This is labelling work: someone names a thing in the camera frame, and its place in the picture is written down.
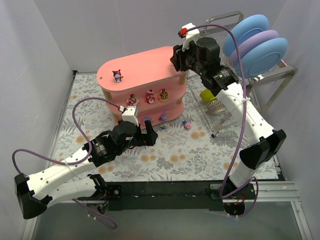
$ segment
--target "plate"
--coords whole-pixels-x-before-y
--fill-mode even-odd
[[[247,53],[249,53],[252,49],[259,46],[260,44],[263,44],[264,42],[271,39],[276,39],[278,37],[279,34],[275,30],[262,31],[250,37],[239,46],[240,59],[242,59]],[[234,50],[229,58],[229,65],[234,68],[238,65],[238,63],[239,61],[237,51]]]
[[[269,29],[269,21],[268,18],[264,15],[253,15],[245,20],[238,23],[232,29],[232,33],[235,36],[235,39],[238,42],[238,45],[242,44],[247,39],[251,38],[252,36],[266,31]],[[226,37],[222,50],[226,57],[230,57],[230,55],[236,49],[235,43],[230,34]]]
[[[245,78],[254,78],[265,73],[284,57],[288,50],[288,41],[279,37],[266,41],[248,52],[241,60]],[[240,76],[239,64],[235,73]]]

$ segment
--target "pink shelf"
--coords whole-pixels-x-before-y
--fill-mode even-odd
[[[127,99],[134,94],[139,100],[137,107],[140,123],[144,116],[149,116],[153,118],[153,126],[161,124],[159,117],[165,109],[165,122],[178,118],[184,110],[182,98],[187,91],[186,72],[175,70],[170,62],[172,55],[173,47],[164,46],[106,62],[97,72],[97,81],[105,98],[126,107]],[[115,82],[113,71],[119,69],[123,79],[121,82]],[[145,102],[146,92],[150,89],[154,92],[154,104]],[[160,89],[167,91],[167,102],[159,101]],[[121,119],[121,112],[112,105],[108,104],[108,107],[117,123]]]
[[[145,102],[146,92],[150,88],[152,88],[154,92],[154,97],[155,97],[153,104],[149,104]],[[158,100],[158,93],[159,93],[159,90],[162,88],[165,88],[165,90],[168,93],[169,98],[167,102],[161,102]],[[167,80],[165,82],[157,82],[151,86],[142,86],[136,90],[127,89],[126,91],[122,91],[121,93],[112,93],[111,95],[112,95],[113,102],[115,104],[126,107],[128,97],[130,96],[130,94],[134,94],[137,97],[137,99],[139,99],[139,105],[137,106],[139,108],[139,113],[142,113],[150,109],[175,103],[185,95],[186,91],[187,91],[187,85],[186,84],[180,85],[179,78],[177,77],[171,80]],[[112,113],[116,115],[121,115],[121,112],[119,112],[116,107],[110,105],[109,109]]]
[[[102,89],[109,93],[117,93],[127,89],[153,85],[158,81],[166,81],[179,77],[184,72],[177,72],[170,62],[173,47],[164,46],[137,54],[113,59],[103,64],[97,72],[97,80]],[[121,69],[123,79],[115,82],[112,71]]]

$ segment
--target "patterned mat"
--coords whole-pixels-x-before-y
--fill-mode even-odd
[[[223,117],[211,115],[199,96],[204,89],[198,76],[189,73],[187,92],[183,97],[182,115],[169,122],[167,129],[154,127],[158,139],[152,147],[127,150],[114,161],[98,169],[83,173],[74,180],[83,179],[88,173],[99,173],[106,181],[186,181],[222,180],[229,167],[238,142],[240,126],[231,117],[216,138],[211,129]],[[101,97],[103,93],[95,74],[77,74],[69,97],[62,129],[57,141],[54,158],[62,161],[85,143],[72,119],[72,109],[81,99]],[[76,119],[90,139],[115,126],[107,103],[88,100],[76,110]],[[185,129],[183,120],[191,123]],[[259,179],[277,179],[273,161],[264,164],[257,172]]]

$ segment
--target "red clip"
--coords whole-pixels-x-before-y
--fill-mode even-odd
[[[184,36],[187,34],[187,28],[182,28],[181,31],[180,31],[181,35]]]

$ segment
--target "small toy figure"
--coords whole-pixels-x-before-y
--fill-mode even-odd
[[[162,124],[160,125],[160,128],[163,130],[163,129],[167,129],[169,127],[169,124],[168,123],[165,123],[165,124]]]
[[[146,124],[145,124],[146,120],[150,120],[150,122],[153,122],[154,119],[152,117],[149,117],[149,116],[144,116],[142,118],[142,121],[141,121],[142,126],[146,126]]]
[[[165,109],[161,114],[161,116],[159,117],[159,120],[161,120],[162,123],[164,123],[166,119],[167,119],[167,109]]]
[[[158,99],[160,102],[165,103],[166,101],[168,101],[168,93],[166,92],[165,88],[160,89],[159,95],[158,95]]]
[[[139,99],[136,98],[136,95],[131,94],[130,97],[127,99],[126,104],[128,106],[138,106],[139,104]]]
[[[186,120],[184,120],[184,121],[182,122],[182,124],[184,125],[184,127],[185,127],[186,129],[190,129],[190,128],[191,128],[191,124],[190,124],[189,122],[187,122]]]
[[[120,69],[119,69],[118,71],[112,71],[112,72],[113,72],[114,80],[115,80],[117,83],[120,83],[121,80],[124,78],[124,76],[121,76]]]
[[[146,92],[145,94],[145,102],[148,104],[153,104],[155,102],[155,96],[154,96],[154,91],[150,89],[149,91]]]

